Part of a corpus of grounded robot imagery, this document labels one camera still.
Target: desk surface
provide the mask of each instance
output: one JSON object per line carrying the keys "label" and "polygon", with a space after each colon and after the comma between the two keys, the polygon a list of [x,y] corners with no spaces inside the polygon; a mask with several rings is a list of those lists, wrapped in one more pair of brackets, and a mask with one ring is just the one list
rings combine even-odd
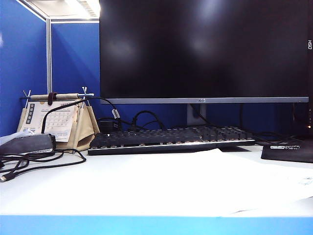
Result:
{"label": "desk surface", "polygon": [[[86,156],[0,184],[1,214],[313,216],[313,164],[249,151]],[[66,155],[57,163],[75,161]]]}

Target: monitor screen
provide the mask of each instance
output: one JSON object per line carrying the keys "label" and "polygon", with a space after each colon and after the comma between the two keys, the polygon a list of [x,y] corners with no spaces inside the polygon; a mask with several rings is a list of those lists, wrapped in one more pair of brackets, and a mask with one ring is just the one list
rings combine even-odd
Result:
{"label": "monitor screen", "polygon": [[115,103],[308,102],[308,0],[100,0]]}

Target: black mouse pad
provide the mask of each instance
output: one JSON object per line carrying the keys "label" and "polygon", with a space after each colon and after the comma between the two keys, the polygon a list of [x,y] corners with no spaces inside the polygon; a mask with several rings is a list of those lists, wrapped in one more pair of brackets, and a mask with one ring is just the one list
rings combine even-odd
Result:
{"label": "black mouse pad", "polygon": [[286,145],[266,145],[262,159],[313,163],[313,139],[293,142]]}

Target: mechanical keyboard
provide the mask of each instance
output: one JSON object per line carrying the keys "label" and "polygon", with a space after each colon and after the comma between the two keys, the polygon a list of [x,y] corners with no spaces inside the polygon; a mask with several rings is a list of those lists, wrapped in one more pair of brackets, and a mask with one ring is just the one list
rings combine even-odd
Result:
{"label": "mechanical keyboard", "polygon": [[253,145],[252,134],[237,127],[194,126],[168,130],[99,133],[89,155],[201,151],[219,147]]}

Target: ceiling light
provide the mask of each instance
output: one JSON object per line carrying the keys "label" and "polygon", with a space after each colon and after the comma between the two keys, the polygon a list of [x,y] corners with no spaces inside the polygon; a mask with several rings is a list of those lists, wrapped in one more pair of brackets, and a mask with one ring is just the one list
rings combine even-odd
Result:
{"label": "ceiling light", "polygon": [[85,0],[97,17],[100,15],[99,0]]}
{"label": "ceiling light", "polygon": [[89,12],[77,0],[65,0],[65,2],[71,8],[74,8],[75,12],[77,12],[77,15],[84,19],[90,19]]}

